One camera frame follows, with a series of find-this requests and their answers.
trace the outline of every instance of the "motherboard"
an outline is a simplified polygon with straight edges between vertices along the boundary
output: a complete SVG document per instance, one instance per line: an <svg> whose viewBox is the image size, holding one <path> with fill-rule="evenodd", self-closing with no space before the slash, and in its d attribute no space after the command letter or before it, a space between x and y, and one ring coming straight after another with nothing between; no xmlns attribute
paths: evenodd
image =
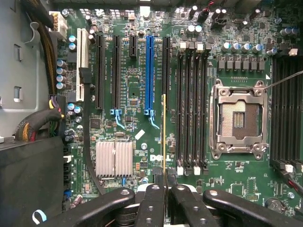
<svg viewBox="0 0 303 227"><path fill-rule="evenodd" d="M198 193L216 188L263 206L276 202L289 216L301 207L278 172L303 182L303 82L265 88L302 70L303 12L270 0L210 2L59 4L68 29L57 46L57 95L67 102L71 201L99 196L83 159L83 67L93 78L90 154L106 192L136 191L166 171Z"/></svg>

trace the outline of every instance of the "cpu socket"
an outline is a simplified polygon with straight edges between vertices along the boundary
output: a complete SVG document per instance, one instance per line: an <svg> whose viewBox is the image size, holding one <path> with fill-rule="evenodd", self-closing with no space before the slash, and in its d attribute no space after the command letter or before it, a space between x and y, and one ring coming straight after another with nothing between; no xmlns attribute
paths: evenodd
<svg viewBox="0 0 303 227"><path fill-rule="evenodd" d="M210 97L210 147L222 153L253 153L260 160L268 147L268 97L264 82L254 87L225 87L216 80Z"/></svg>

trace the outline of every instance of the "blue pcie slot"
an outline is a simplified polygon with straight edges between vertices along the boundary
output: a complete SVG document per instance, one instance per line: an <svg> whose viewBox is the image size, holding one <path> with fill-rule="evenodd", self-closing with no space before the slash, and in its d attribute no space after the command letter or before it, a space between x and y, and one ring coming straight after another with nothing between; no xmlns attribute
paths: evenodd
<svg viewBox="0 0 303 227"><path fill-rule="evenodd" d="M146 61L145 61L145 109L144 115L150 116L152 126L159 129L154 124L155 111L153 104L153 61L154 61L154 36L146 36Z"/></svg>

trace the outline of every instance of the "silver heatsink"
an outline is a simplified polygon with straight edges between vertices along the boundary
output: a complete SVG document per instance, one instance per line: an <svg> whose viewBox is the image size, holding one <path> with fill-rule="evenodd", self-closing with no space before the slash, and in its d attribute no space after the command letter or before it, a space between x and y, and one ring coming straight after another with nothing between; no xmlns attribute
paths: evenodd
<svg viewBox="0 0 303 227"><path fill-rule="evenodd" d="M97 142L96 175L130 176L133 174L133 142Z"/></svg>

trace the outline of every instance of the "green circuit board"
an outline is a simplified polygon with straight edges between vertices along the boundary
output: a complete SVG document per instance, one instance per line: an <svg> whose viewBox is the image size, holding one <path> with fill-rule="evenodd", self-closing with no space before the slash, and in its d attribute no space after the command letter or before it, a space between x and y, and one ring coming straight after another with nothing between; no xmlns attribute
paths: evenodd
<svg viewBox="0 0 303 227"><path fill-rule="evenodd" d="M286 215L292 216L294 209L301 207L301 198L296 195L293 189L290 189L279 178L274 168L269 165L270 145L260 160L256 160L254 155L248 154L222 154L220 159L215 160L209 146L210 137L210 94L217 79L220 79L224 86L228 87L253 87L257 81L263 81L265 86L272 83L272 58L266 55L266 44L271 43L277 46L277 39L281 38L283 43L295 42L300 44L300 39L285 39L278 35L283 27L294 26L299 17L289 16L287 9L279 12L274 11L270 4L262 5L262 12L269 12L269 16L263 14L257 16L250 23L250 26L238 30L235 19L245 18L248 15L236 14L234 9L227 9L228 14L226 26L222 29L211 29L211 19L205 21L202 25L202 32L199 35L187 34L189 25L198 25L196 16L192 20L188 19L190 8L180 7L169 10L155 11L146 8L128 8L119 7L117 9L102 8L95 9L90 6L83 6L81 9L70 9L66 17L68 23L68 36L77 36L78 28L86 28L87 23L84 16L91 15L96 33L103 32L105 37L105 80L104 80L104 109L96 109L94 91L92 92L91 114L90 114L90 137L91 137L91 157L96 161L96 143L98 141L114 141L116 132L124 132L124 138L133 142L133 175L125 179L125 187L134 191L142 184L142 178L147 177L148 182L152 183L152 169L162 167L163 161L163 100L162 100L162 42L164 37L175 39L169 56L169 99L167 104L169 110L166 111L166 167L176 169L177 151L176 151L176 122L174 110L177 109L178 92L178 53L182 42L201 42L204 45L210 45L211 50L207 56L206 85L199 84L199 87L207 89L207 96L201 102L206 105L205 118L205 162L207 163L207 174L201 171L200 175L190 174L178 175L178 183L193 185L198 192L206 189L216 188L228 191L237 196L264 205L270 197L277 197L287 207ZM143 18L149 12L149 19ZM102 11L102 16L97 16L96 12ZM130 14L134 14L134 19L129 19ZM281 17L282 23L275 22L275 19ZM139 36L139 31L143 31L143 36ZM129 37L135 34L138 37L137 58L132 59L129 56ZM113 91L112 65L113 65L113 37L121 37L121 121L125 129L118 126L115 117L110 114L112 109ZM154 81L153 81L153 109L155 111L156 129L151 125L149 117L144 115L145 104L145 71L146 71L146 36L154 36ZM243 54L240 51L236 54L228 51L222 52L221 47L225 43L238 42L240 45L249 43L252 47L260 44L262 51L258 54L252 52ZM58 59L67 61L68 70L66 76L66 89L58 91L58 94L69 96L75 92L76 85L76 63L68 61L69 42L58 43ZM220 69L219 59L225 61L238 58L240 61L246 59L251 61L263 61L264 70L228 70ZM91 68L93 82L96 80L98 62L96 45L90 44L88 51L88 66ZM76 102L77 106L82 106L82 102ZM267 119L267 142L270 143L271 130L271 108L265 113ZM68 144L71 147L72 163L72 200L78 194L83 196L83 201L89 201L98 196L97 188L94 186L87 171L82 155L83 133L81 123L76 123L73 117L66 119L66 129L76 131L74 142ZM147 162L147 166L141 166L141 162ZM302 173L297 171L292 173L293 179L302 182ZM123 177L104 177L100 178L106 191L122 187ZM288 193L295 194L294 199L288 197Z"/></svg>

